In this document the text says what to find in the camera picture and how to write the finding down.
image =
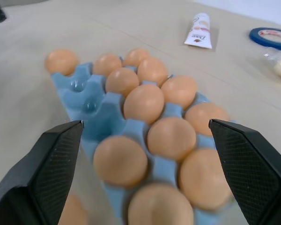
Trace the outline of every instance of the blue tape roll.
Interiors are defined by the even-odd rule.
[[[262,35],[264,34],[281,37],[281,30],[269,27],[259,27],[252,29],[249,34],[249,37],[252,41],[256,42],[257,44],[281,50],[281,42],[275,42],[265,39],[262,37]]]

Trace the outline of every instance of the egg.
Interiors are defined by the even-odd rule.
[[[60,72],[65,76],[71,75],[78,64],[75,53],[66,49],[51,52],[45,60],[45,67],[50,74]]]
[[[93,74],[109,76],[112,71],[122,67],[122,61],[115,54],[102,55],[93,65]]]
[[[123,61],[124,66],[138,67],[142,60],[150,57],[149,52],[143,48],[132,49]]]
[[[58,225],[88,225],[88,215],[82,208],[80,199],[69,194]]]
[[[94,154],[94,169],[103,181],[121,187],[132,187],[146,175],[148,159],[145,151],[126,136],[103,140]]]
[[[163,92],[153,84],[143,84],[130,92],[124,102],[126,119],[153,123],[163,111]]]
[[[114,70],[107,78],[105,84],[106,92],[114,92],[127,97],[128,94],[139,86],[140,81],[135,72],[128,68]]]
[[[151,127],[147,142],[152,154],[180,161],[193,150],[196,132],[184,119],[167,117]]]
[[[141,61],[137,75],[141,82],[155,82],[159,87],[168,79],[168,71],[165,65],[159,59],[153,57]]]
[[[185,159],[179,187],[190,203],[202,210],[217,210],[232,196],[215,149],[198,149]]]
[[[212,135],[208,127],[211,119],[230,121],[228,113],[211,102],[204,102],[191,107],[185,114],[185,119],[192,124],[197,134]]]
[[[193,225],[188,200],[168,184],[150,184],[140,189],[128,206],[129,225]]]
[[[197,84],[189,76],[176,76],[168,79],[161,87],[165,102],[181,105],[186,109],[192,103]]]

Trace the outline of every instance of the white table surface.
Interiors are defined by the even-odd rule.
[[[68,119],[44,69],[45,56],[56,48],[75,51],[81,62],[146,48],[171,74],[194,77],[210,100],[261,132],[281,153],[281,79],[261,60],[263,47],[248,38],[253,28],[281,26],[185,0],[50,0],[5,11],[0,180],[44,131]],[[183,44],[200,12],[210,15],[212,50]],[[238,207],[225,217],[222,224],[246,224]]]

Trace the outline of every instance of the egg tray compartment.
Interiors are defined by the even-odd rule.
[[[81,64],[77,66],[73,76],[66,77],[60,73],[54,73],[52,80],[70,119],[84,120],[81,145],[91,162],[97,145],[111,135],[125,135],[139,143],[146,152],[149,172],[146,179],[137,187],[128,189],[102,182],[115,216],[122,220],[122,224],[126,224],[127,208],[133,194],[144,185],[154,181],[170,183],[177,187],[179,165],[174,160],[153,156],[148,151],[146,137],[150,126],[140,120],[124,119],[122,108],[125,98],[117,93],[105,93],[107,78],[103,75],[92,75],[92,67],[92,63]],[[128,68],[135,72],[137,70],[135,67]],[[197,92],[190,107],[202,102],[210,101]],[[183,111],[179,105],[166,103],[160,118],[171,116],[182,118],[186,110]],[[197,148],[215,148],[215,143],[212,137],[197,135],[196,146]],[[194,209],[194,224],[219,224],[221,212],[228,206],[229,203],[217,212]]]

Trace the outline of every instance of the blue foam egg tray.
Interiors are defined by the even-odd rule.
[[[154,156],[148,151],[146,137],[150,126],[140,120],[125,120],[122,114],[125,98],[117,93],[106,93],[106,77],[92,74],[92,67],[92,63],[85,63],[78,65],[71,77],[63,76],[61,73],[54,73],[51,76],[69,118],[84,120],[81,146],[91,162],[97,145],[111,135],[125,135],[132,138],[146,152],[151,171],[138,187],[127,189],[102,182],[115,216],[122,220],[122,224],[126,224],[127,207],[133,193],[154,181],[167,182],[177,187],[178,164],[173,160]],[[135,67],[128,68],[137,72]],[[209,102],[209,100],[197,92],[190,107],[202,102]],[[160,118],[170,116],[182,118],[184,113],[181,106],[166,103]],[[212,137],[197,135],[196,146],[215,148],[215,143]],[[217,212],[194,209],[195,225],[218,225],[225,208]]]

